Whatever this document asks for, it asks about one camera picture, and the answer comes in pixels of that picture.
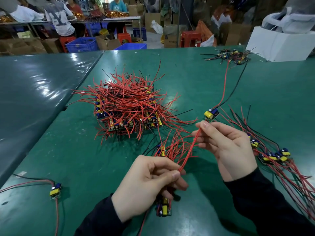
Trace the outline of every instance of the person's right hand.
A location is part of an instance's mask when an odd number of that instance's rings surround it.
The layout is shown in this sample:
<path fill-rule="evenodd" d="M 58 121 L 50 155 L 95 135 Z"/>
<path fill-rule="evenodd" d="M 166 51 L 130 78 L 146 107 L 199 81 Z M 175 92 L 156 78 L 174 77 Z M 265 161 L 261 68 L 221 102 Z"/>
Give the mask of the person's right hand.
<path fill-rule="evenodd" d="M 248 135 L 223 123 L 201 121 L 197 142 L 199 147 L 214 154 L 220 174 L 225 182 L 234 181 L 252 173 L 257 168 Z"/>

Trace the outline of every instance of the person's left hand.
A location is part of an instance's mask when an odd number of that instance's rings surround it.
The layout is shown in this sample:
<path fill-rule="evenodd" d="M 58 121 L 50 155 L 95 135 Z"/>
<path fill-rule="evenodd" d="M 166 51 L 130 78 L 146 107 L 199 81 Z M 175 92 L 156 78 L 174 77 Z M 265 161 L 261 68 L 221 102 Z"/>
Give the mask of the person's left hand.
<path fill-rule="evenodd" d="M 166 157 L 140 155 L 112 195 L 113 206 L 121 222 L 145 212 L 161 193 L 172 200 L 166 186 L 186 190 L 188 184 L 180 176 L 179 165 Z"/>

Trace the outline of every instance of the person in blue shirt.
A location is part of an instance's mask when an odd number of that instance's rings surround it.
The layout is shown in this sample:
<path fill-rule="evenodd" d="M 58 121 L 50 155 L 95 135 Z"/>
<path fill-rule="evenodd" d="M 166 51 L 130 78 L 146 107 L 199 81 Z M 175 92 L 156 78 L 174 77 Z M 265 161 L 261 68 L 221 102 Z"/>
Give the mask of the person in blue shirt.
<path fill-rule="evenodd" d="M 109 4 L 109 10 L 127 12 L 127 8 L 123 0 L 113 0 Z M 110 22 L 107 25 L 107 30 L 110 35 L 114 36 L 115 29 L 117 29 L 117 33 L 122 33 L 124 26 L 125 26 L 124 22 Z"/>

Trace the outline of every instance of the copper-colored pile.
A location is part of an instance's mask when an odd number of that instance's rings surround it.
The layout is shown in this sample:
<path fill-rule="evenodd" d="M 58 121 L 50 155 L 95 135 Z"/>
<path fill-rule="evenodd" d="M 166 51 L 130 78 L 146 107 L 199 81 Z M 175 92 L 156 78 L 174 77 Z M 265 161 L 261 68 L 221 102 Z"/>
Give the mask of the copper-colored pile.
<path fill-rule="evenodd" d="M 0 16 L 0 23 L 9 23 L 9 22 L 15 22 L 15 20 L 12 17 L 9 16 Z"/>
<path fill-rule="evenodd" d="M 121 11 L 106 11 L 105 16 L 107 18 L 115 18 L 115 17 L 128 17 L 129 14 Z"/>
<path fill-rule="evenodd" d="M 85 16 L 81 13 L 73 13 L 73 15 L 75 15 L 75 17 L 77 18 L 78 21 L 84 21 L 85 20 Z"/>

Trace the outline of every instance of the red shirt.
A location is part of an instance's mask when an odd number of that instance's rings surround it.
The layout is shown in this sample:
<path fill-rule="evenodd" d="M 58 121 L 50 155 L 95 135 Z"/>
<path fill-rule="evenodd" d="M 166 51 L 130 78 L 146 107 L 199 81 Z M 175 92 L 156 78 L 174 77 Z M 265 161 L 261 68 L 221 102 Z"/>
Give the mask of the red shirt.
<path fill-rule="evenodd" d="M 80 13 L 83 14 L 83 11 L 81 7 L 78 4 L 74 4 L 74 7 L 71 7 L 70 5 L 68 6 L 70 11 L 73 11 L 74 13 Z"/>

